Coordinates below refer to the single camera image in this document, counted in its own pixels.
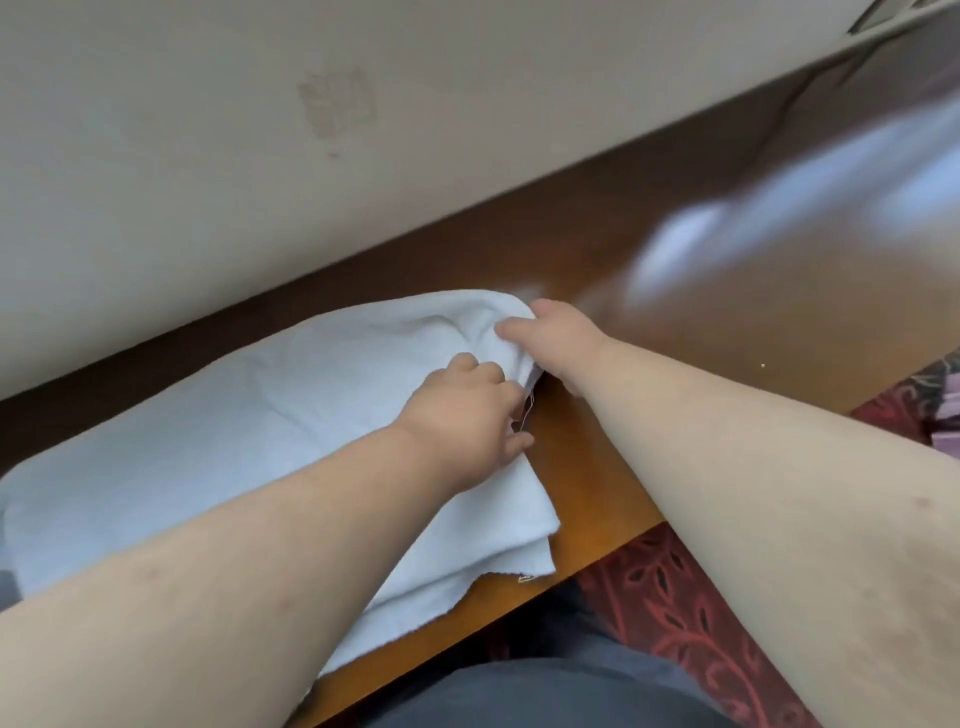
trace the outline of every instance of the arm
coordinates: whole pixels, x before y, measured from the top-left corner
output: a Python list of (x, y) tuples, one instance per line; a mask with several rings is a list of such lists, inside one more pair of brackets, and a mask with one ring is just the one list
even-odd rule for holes
[(960, 464), (532, 307), (498, 333), (585, 397), (826, 726), (955, 724)]
[(4, 612), (0, 722), (282, 725), (441, 506), (532, 444), (524, 398), (458, 354), (392, 425)]

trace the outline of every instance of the white cloth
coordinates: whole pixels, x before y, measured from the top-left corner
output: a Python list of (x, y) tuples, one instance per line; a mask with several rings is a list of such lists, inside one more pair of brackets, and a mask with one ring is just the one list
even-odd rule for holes
[[(326, 313), (21, 463), (0, 480), (21, 591), (35, 594), (387, 425), (423, 378), (457, 352), (497, 362), (529, 389), (533, 361), (493, 332), (505, 316), (532, 313), (492, 291)], [(546, 537), (559, 525), (524, 457), (457, 496), (407, 551), (324, 671), (448, 611), (481, 573), (551, 573)]]

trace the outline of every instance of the forearm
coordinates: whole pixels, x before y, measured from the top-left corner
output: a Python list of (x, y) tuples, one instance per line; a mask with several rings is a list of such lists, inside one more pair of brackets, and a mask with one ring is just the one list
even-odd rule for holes
[(954, 461), (626, 344), (593, 364), (604, 429), (827, 726), (955, 719)]
[(451, 495), (417, 447), (379, 430), (10, 609), (3, 722), (281, 725)]

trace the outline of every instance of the person's left arm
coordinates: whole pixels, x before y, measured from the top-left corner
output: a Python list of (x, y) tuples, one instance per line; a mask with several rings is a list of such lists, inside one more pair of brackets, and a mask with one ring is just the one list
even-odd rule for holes
[(282, 725), (440, 508), (532, 444), (503, 378), (458, 354), (392, 425), (0, 614), (3, 724)]

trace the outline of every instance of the leaf pattern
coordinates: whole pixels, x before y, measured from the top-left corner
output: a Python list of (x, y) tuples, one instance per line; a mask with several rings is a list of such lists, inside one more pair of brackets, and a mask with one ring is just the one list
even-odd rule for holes
[[(960, 350), (857, 407), (852, 416), (929, 445), (947, 375), (956, 372)], [(668, 524), (587, 568), (579, 579), (591, 606), (626, 644), (682, 665), (733, 720), (751, 728), (820, 728)]]

